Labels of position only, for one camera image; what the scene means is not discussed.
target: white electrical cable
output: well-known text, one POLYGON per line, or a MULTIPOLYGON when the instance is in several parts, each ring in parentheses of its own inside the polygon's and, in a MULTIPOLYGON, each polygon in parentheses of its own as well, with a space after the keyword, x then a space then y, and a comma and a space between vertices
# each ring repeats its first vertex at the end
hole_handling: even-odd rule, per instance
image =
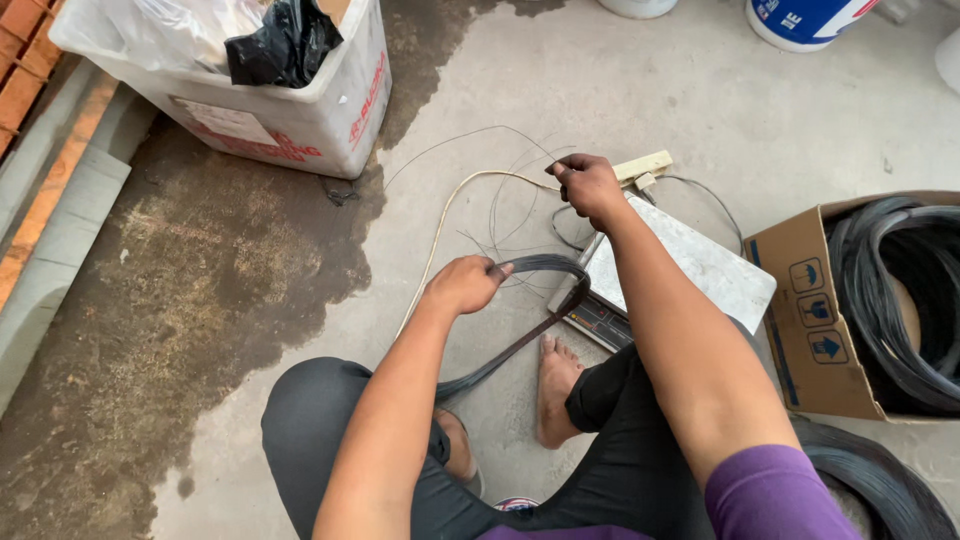
POLYGON ((462 182, 460 182, 460 185, 458 185, 457 188, 453 190, 453 193, 450 193, 450 198, 446 200, 446 205, 444 206, 444 213, 440 216, 440 225, 437 226, 437 233, 433 237, 433 246, 430 248, 430 258, 426 260, 426 267, 423 268, 423 277, 420 278, 420 285, 417 287, 417 293, 414 294, 413 300, 410 301, 410 306, 407 307, 407 314, 403 316, 403 322, 400 323, 400 328, 399 330, 396 331, 396 335, 394 336, 394 339, 397 339, 398 337, 400 337, 400 333, 403 331, 403 328, 407 326, 407 322, 410 320, 410 314, 413 313, 414 306, 417 305, 417 299, 420 298, 420 294, 423 292, 423 287, 426 285, 426 277, 427 277, 427 274, 430 273, 430 265, 433 263, 433 255, 437 252, 437 243, 440 242, 440 231, 444 228, 446 211, 450 208, 450 203, 453 202, 453 198, 456 197, 457 193, 460 192, 461 187, 466 185, 467 182, 473 180, 474 178, 484 174, 505 174, 507 176, 512 176, 515 178, 519 178, 521 180, 525 180, 530 184, 536 185, 538 187, 542 187, 544 189, 560 191, 559 187, 554 187, 553 185, 541 184, 539 182, 530 180, 529 178, 523 175, 512 173, 510 171, 479 171, 471 174, 470 176, 466 177, 462 182))

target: blue label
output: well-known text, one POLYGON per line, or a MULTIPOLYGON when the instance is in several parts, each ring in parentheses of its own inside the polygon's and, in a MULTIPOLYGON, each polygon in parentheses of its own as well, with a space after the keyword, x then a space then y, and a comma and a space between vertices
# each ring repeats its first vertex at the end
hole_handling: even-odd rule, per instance
POLYGON ((751 0, 756 16, 774 34, 795 43, 826 43, 879 0, 751 0))

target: purple shirt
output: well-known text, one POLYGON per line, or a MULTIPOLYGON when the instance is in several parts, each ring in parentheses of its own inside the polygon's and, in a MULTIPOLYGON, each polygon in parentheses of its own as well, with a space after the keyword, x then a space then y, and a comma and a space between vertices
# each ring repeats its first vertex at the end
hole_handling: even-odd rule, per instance
MULTIPOLYGON (((782 445, 748 448, 707 480, 707 515, 719 540, 860 540, 803 452, 782 445)), ((649 540, 612 525, 517 532, 488 530, 478 540, 649 540)))

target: bare foot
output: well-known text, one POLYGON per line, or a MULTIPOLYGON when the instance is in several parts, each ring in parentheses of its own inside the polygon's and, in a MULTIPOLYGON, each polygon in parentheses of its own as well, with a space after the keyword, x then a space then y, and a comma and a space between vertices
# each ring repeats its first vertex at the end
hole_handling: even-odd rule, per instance
POLYGON ((473 459, 473 453, 470 451, 467 430, 464 429, 460 419, 448 410, 438 408, 433 411, 433 417, 444 429, 446 436, 450 438, 450 459, 444 468, 460 482, 469 482, 476 475, 477 466, 473 459))
POLYGON ((537 387, 537 440, 557 450, 566 439, 579 435, 566 413, 566 398, 584 365, 563 341, 545 333, 540 338, 540 382, 537 387))

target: digital scale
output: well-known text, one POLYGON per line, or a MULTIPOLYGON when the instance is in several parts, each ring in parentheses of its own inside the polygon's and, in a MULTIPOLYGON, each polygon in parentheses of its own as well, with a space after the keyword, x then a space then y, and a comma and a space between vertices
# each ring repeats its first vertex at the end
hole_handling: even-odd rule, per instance
MULTIPOLYGON (((754 332, 773 298, 777 281, 633 193, 624 195, 686 276, 724 313, 754 332)), ((634 334, 606 235, 595 234, 579 260, 590 275, 590 292, 564 320, 615 353, 630 345, 634 334)), ((575 279, 567 277, 547 307, 556 312, 574 284, 575 279)))

